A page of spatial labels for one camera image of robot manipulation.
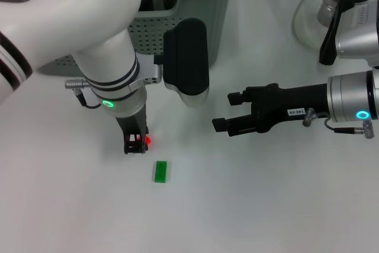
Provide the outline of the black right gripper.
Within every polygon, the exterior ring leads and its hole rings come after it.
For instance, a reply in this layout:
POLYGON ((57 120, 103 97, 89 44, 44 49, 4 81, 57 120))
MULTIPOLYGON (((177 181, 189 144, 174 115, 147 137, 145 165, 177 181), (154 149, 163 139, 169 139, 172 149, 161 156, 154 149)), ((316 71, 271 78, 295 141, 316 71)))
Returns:
POLYGON ((242 92, 227 95, 229 104, 251 103, 251 114, 230 119, 212 119, 216 132, 232 136, 247 133, 266 133, 285 121, 302 121, 306 111, 312 108, 317 113, 327 113, 327 85, 282 89, 278 84, 265 87, 246 87, 242 92))

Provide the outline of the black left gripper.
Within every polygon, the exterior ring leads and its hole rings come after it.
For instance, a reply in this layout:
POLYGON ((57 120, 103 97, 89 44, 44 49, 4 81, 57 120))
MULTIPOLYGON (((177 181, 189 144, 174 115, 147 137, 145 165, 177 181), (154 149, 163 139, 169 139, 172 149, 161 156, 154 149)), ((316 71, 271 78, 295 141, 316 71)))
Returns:
POLYGON ((123 132, 124 153, 136 153, 137 144, 139 147, 139 152, 145 153, 149 147, 146 106, 144 105, 132 116, 117 117, 116 121, 123 132))

